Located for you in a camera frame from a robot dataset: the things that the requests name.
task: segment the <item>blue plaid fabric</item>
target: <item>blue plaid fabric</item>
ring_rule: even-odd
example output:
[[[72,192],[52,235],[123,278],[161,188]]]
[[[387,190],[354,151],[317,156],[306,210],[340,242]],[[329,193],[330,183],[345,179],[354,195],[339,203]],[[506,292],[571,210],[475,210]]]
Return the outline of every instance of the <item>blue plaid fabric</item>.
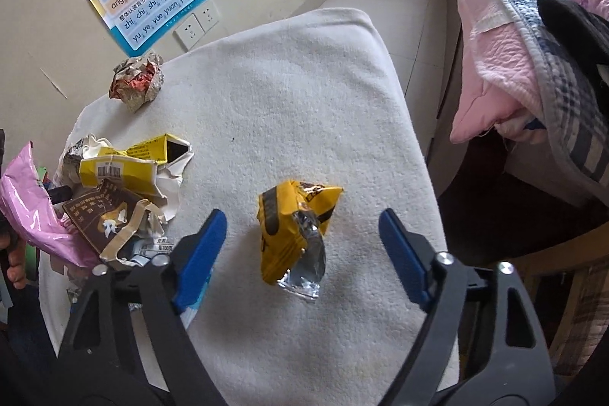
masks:
[[[552,154],[571,178],[609,205],[609,129],[592,86],[546,30],[537,0],[502,0],[534,63]]]

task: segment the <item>blue gripper pad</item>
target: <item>blue gripper pad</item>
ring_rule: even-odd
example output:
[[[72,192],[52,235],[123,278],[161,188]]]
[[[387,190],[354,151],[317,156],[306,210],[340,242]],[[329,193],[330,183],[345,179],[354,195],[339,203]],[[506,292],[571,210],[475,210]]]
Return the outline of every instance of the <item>blue gripper pad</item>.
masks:
[[[178,290],[173,303],[179,313],[200,299],[201,291],[209,280],[215,259],[226,239],[227,227],[226,215],[221,210],[213,210],[196,235],[187,236],[178,243],[176,251],[184,242],[195,245],[188,260],[183,265],[177,264]]]
[[[379,235],[406,294],[427,312],[433,300],[428,283],[433,248],[424,236],[406,231],[392,209],[380,215]]]

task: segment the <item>crumpled paper ball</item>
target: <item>crumpled paper ball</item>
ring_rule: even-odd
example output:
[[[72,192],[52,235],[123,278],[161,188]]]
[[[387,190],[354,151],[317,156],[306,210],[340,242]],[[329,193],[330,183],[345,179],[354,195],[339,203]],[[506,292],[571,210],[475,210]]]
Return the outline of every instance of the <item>crumpled paper ball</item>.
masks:
[[[152,102],[163,86],[163,59],[151,51],[145,56],[129,57],[115,67],[108,96],[120,98],[131,112]]]

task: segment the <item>pink blanket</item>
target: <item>pink blanket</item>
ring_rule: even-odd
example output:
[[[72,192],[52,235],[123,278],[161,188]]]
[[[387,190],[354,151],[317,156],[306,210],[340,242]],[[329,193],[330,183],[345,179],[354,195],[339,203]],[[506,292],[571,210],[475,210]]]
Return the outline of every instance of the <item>pink blanket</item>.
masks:
[[[470,140],[492,126],[515,141],[542,142],[546,130],[525,129],[542,119],[533,61],[500,0],[457,0],[463,26],[461,99],[450,140]]]

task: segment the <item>white tablecloth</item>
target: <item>white tablecloth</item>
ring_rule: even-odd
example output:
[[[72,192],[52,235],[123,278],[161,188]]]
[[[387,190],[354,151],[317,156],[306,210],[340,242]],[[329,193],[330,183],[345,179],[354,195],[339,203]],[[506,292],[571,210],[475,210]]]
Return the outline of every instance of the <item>white tablecloth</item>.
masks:
[[[163,70],[151,105],[130,115],[120,101],[99,98],[68,144],[94,133],[127,148],[171,132],[193,145],[167,232],[196,232],[213,208],[228,218],[188,331],[212,380],[231,406],[376,405],[424,318],[383,249],[378,216],[392,207],[437,250],[445,241],[400,84],[370,19],[314,11],[210,43]],[[345,188],[314,304],[260,276],[257,196],[289,178]],[[66,285],[43,257],[40,301],[56,349],[69,317]],[[135,316],[144,366],[162,386],[142,321]],[[457,375],[454,358],[445,385]]]

